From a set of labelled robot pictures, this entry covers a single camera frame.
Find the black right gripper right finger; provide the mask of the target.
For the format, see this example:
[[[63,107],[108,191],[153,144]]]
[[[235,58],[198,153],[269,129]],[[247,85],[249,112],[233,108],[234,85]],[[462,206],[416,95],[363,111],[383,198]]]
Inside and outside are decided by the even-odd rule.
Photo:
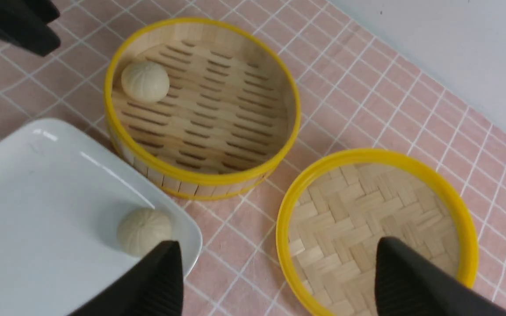
[[[506,316],[398,238],[380,238],[376,259],[379,316]]]

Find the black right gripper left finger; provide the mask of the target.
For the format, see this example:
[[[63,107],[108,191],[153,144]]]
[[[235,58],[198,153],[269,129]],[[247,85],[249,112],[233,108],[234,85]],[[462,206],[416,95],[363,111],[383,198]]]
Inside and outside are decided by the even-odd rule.
[[[184,304],[181,248],[163,241],[72,316],[180,316]]]

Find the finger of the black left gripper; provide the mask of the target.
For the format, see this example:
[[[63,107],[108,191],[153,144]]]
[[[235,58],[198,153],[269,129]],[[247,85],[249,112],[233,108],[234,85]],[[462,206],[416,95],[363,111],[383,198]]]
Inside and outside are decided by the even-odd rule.
[[[50,0],[0,0],[0,40],[45,57],[61,46],[50,27],[59,17]]]

